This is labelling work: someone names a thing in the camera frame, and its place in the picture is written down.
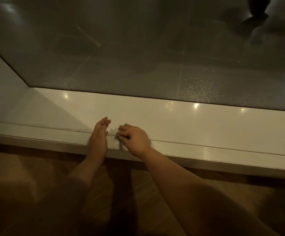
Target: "dark sleeve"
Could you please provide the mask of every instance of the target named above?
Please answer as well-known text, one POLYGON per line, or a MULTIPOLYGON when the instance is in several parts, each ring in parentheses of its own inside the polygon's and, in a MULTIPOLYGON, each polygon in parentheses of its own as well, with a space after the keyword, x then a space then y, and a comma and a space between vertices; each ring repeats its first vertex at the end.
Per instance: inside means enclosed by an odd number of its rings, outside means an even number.
POLYGON ((89 190, 85 182, 67 177, 33 208, 12 221, 3 235, 70 235, 89 190))

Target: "gray reflective surface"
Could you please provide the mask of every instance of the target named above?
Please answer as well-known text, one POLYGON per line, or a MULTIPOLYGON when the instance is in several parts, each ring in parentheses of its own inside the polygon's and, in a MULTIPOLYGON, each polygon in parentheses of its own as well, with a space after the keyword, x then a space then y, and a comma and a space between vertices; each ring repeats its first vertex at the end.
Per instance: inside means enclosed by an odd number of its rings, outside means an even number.
POLYGON ((0 55, 31 86, 285 110, 285 0, 252 1, 0 0, 0 55))

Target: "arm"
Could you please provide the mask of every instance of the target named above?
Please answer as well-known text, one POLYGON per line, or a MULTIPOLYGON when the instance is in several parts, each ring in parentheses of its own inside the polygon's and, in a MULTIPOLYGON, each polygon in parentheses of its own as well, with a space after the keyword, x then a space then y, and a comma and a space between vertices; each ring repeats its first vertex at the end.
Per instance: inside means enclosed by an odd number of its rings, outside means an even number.
POLYGON ((146 164, 188 236, 277 235, 222 192, 152 149, 144 130, 129 124, 120 129, 120 141, 146 164))
POLYGON ((32 209, 16 217, 2 235, 70 235, 107 152, 107 117, 94 127, 86 158, 32 209))

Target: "person's left hand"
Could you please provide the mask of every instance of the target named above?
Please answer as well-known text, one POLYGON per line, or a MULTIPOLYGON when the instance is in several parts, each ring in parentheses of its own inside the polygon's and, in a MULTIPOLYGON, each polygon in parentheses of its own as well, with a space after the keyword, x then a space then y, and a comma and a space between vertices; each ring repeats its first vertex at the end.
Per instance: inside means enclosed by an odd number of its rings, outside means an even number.
POLYGON ((108 142, 106 136, 108 132, 107 127, 111 123, 108 117, 101 119, 94 127, 93 133, 89 139, 88 154, 86 159, 89 159, 93 164, 99 167, 106 156, 108 150, 108 142))

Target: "person's left arm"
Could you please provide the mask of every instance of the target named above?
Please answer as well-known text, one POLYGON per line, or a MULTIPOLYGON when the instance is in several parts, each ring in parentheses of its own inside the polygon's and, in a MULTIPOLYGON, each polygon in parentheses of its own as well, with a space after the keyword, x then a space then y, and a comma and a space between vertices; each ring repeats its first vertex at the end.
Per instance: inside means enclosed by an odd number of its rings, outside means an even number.
POLYGON ((86 158, 31 210, 16 217, 1 235, 70 235, 85 203, 93 176, 108 149, 107 117, 94 127, 86 158))

